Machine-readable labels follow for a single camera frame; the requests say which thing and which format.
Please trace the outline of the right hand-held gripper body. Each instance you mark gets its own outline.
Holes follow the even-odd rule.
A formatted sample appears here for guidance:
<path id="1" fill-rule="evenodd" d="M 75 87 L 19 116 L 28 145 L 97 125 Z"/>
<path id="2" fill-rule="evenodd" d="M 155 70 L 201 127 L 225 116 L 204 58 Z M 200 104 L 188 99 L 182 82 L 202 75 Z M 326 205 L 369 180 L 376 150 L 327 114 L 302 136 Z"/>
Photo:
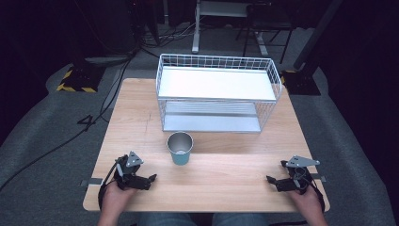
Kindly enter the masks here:
<path id="1" fill-rule="evenodd" d="M 278 192 L 297 190 L 300 194 L 304 194 L 308 186 L 317 188 L 308 167 L 318 166 L 320 164 L 318 160 L 294 155 L 290 160 L 281 160 L 280 163 L 287 169 L 289 177 L 275 181 Z"/>

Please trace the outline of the person's right hand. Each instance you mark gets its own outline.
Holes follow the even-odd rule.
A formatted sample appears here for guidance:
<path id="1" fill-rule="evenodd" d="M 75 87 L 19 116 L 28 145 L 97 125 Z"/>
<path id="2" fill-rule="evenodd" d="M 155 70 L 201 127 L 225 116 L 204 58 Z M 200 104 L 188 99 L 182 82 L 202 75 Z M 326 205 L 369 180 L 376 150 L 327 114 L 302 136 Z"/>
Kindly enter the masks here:
<path id="1" fill-rule="evenodd" d="M 308 186 L 304 194 L 300 194 L 297 191 L 288 191 L 287 194 L 306 220 L 323 215 L 319 197 L 312 186 Z"/>

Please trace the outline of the dark metal stand post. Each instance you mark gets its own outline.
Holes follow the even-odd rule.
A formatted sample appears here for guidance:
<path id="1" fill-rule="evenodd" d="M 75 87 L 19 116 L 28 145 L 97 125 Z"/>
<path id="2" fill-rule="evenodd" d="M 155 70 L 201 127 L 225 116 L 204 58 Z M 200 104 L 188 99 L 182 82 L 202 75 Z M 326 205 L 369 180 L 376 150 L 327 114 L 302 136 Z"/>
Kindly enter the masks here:
<path id="1" fill-rule="evenodd" d="M 326 30 L 327 26 L 333 19 L 336 11 L 340 7 L 343 0 L 332 0 L 331 3 L 328 5 L 328 8 L 324 15 L 322 16 L 321 20 L 319 21 L 318 25 L 315 27 L 311 37 L 305 44 L 304 48 L 300 52 L 299 56 L 295 60 L 294 68 L 300 70 L 302 66 L 306 63 L 306 60 L 309 58 L 312 49 L 322 36 L 323 32 Z"/>

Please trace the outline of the black yellow striped stand base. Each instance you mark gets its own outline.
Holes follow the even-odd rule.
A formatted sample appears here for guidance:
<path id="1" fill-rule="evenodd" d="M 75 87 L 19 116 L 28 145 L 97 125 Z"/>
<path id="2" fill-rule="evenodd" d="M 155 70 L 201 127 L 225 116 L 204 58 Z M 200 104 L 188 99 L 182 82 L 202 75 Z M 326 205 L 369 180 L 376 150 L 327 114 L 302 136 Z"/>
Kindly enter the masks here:
<path id="1" fill-rule="evenodd" d="M 104 72 L 105 67 L 90 66 L 83 69 L 70 66 L 56 90 L 82 91 L 88 93 L 97 92 Z"/>
<path id="2" fill-rule="evenodd" d="M 304 75 L 303 72 L 281 71 L 280 80 L 291 95 L 319 96 L 321 94 L 313 78 Z"/>

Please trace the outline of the blue metal cup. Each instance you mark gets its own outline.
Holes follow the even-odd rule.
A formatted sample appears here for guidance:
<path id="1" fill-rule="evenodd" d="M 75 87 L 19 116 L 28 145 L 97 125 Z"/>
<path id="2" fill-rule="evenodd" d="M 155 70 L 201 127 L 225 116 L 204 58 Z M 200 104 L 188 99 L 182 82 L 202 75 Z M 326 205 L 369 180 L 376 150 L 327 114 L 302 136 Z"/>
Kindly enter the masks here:
<path id="1" fill-rule="evenodd" d="M 193 138 L 186 132 L 178 131 L 168 137 L 167 147 L 172 161 L 178 166 L 188 163 L 190 153 L 193 149 Z"/>

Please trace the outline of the black chair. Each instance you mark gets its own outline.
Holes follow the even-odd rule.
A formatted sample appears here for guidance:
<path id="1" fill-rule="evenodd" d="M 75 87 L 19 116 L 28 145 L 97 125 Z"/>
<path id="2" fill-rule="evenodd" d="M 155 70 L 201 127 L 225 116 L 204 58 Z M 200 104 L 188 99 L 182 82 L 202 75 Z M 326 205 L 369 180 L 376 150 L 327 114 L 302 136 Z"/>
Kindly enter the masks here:
<path id="1" fill-rule="evenodd" d="M 264 2 L 255 2 L 246 6 L 246 18 L 240 27 L 236 39 L 238 40 L 241 33 L 245 32 L 243 57 L 247 52 L 250 34 L 253 34 L 260 47 L 266 48 L 267 45 L 282 47 L 279 60 L 279 63 L 282 63 L 294 29 L 292 19 L 285 6 L 281 2 L 265 0 Z M 273 40 L 281 31 L 288 32 L 285 42 L 283 44 L 274 43 Z M 268 43 L 260 42 L 263 32 L 274 32 L 274 36 Z"/>

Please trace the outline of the person's left hand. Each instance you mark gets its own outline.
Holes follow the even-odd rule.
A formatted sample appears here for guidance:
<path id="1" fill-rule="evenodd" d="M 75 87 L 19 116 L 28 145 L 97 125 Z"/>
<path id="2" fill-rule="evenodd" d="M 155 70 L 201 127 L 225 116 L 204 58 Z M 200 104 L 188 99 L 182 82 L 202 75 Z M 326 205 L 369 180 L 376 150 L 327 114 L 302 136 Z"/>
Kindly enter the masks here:
<path id="1" fill-rule="evenodd" d="M 107 219 L 118 218 L 136 193 L 134 188 L 120 189 L 116 182 L 109 183 L 103 197 L 101 216 Z"/>

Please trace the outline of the white desk frame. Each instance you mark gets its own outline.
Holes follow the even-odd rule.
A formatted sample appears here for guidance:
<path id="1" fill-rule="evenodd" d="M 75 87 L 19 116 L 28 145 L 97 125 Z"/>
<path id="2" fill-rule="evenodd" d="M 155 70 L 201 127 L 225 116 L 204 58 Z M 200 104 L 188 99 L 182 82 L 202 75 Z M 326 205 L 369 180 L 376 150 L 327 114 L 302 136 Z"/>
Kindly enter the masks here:
<path id="1" fill-rule="evenodd" d="M 195 31 L 191 52 L 197 54 L 200 50 L 200 17 L 221 16 L 245 18 L 247 3 L 233 2 L 232 0 L 196 0 Z"/>

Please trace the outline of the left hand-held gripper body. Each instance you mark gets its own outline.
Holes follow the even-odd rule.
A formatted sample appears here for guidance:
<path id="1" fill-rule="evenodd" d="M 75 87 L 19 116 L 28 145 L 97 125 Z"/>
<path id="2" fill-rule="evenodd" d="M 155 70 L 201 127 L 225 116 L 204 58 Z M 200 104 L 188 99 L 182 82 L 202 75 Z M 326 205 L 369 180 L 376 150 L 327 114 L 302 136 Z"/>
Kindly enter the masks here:
<path id="1" fill-rule="evenodd" d="M 142 164 L 143 160 L 133 151 L 116 160 L 116 170 L 113 178 L 120 189 L 124 190 L 126 187 L 139 190 L 150 189 L 152 178 L 145 178 L 136 174 Z"/>

